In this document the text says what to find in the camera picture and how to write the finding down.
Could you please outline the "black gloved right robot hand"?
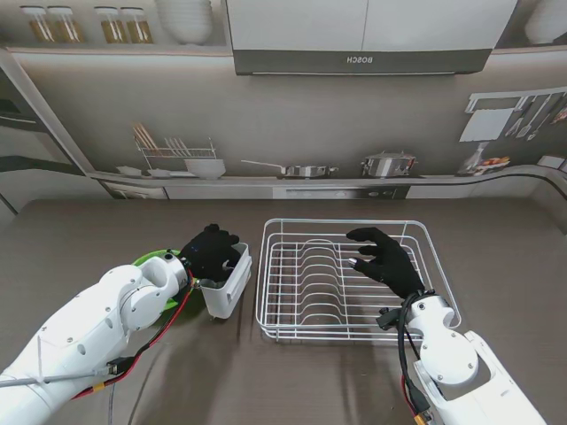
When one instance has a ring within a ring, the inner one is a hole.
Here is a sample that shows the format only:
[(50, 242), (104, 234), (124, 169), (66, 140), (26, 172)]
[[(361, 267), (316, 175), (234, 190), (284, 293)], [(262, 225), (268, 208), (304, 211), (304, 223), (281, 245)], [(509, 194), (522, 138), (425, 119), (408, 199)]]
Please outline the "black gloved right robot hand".
[(354, 270), (382, 282), (401, 299), (425, 291), (407, 252), (387, 234), (378, 228), (357, 228), (348, 232), (346, 237), (355, 242), (373, 243), (358, 249), (361, 255), (372, 256), (373, 259), (352, 259), (350, 264)]

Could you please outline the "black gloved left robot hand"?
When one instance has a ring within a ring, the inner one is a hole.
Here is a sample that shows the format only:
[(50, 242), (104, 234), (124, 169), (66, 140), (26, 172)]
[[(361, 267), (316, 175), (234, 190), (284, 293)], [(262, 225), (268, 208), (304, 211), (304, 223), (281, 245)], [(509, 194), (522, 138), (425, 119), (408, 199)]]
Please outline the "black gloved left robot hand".
[(212, 223), (181, 249), (178, 258), (194, 278), (226, 282), (241, 258), (235, 248), (239, 242), (238, 236)]

